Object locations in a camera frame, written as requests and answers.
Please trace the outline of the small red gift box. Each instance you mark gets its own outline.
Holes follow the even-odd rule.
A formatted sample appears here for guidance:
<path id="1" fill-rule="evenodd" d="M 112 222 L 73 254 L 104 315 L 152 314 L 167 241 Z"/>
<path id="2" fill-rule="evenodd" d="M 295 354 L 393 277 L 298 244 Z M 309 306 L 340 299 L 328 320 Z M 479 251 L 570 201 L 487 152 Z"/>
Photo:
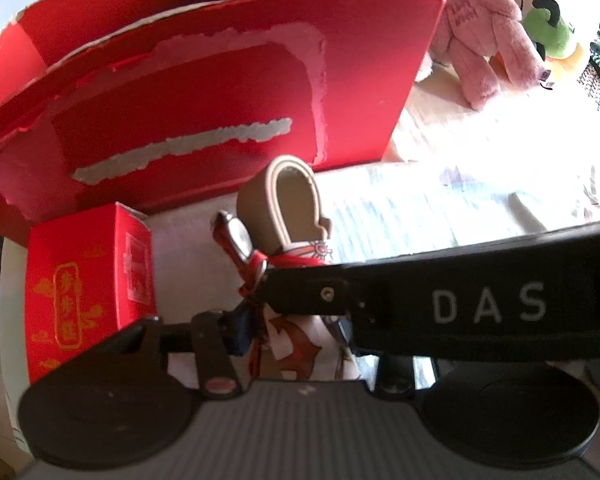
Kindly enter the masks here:
<path id="1" fill-rule="evenodd" d="M 29 382 L 157 313 L 146 216 L 120 203 L 37 224 L 24 282 Z"/>

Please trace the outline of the green plush toy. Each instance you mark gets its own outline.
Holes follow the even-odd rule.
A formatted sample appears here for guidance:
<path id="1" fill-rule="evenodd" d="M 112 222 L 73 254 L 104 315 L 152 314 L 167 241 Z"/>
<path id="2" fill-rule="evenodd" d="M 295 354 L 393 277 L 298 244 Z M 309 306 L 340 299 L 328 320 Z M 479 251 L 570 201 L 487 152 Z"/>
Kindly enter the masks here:
<path id="1" fill-rule="evenodd" d="M 544 61 L 579 61 L 582 48 L 576 29 L 562 15 L 556 0 L 514 0 L 521 25 Z"/>

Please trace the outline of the large red cardboard box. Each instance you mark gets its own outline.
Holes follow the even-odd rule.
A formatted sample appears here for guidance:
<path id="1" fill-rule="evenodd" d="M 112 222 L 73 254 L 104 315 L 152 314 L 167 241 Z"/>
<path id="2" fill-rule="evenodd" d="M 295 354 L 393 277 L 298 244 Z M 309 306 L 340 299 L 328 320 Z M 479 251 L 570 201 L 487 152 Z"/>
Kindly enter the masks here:
<path id="1" fill-rule="evenodd" d="M 0 234 L 385 153 L 444 0 L 38 0 L 0 33 Z"/>

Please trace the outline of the pink teddy bear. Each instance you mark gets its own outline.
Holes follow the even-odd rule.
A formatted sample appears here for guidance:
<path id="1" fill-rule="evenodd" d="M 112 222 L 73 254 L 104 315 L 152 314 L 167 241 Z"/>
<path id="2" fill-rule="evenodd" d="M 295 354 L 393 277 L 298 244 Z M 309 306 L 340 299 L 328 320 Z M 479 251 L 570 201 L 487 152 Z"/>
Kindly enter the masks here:
<path id="1" fill-rule="evenodd" d="M 514 0 L 445 0 L 429 53 L 434 62 L 453 67 L 473 110 L 481 110 L 501 90 L 489 63 L 495 55 L 519 90 L 529 90 L 550 76 L 521 25 Z"/>

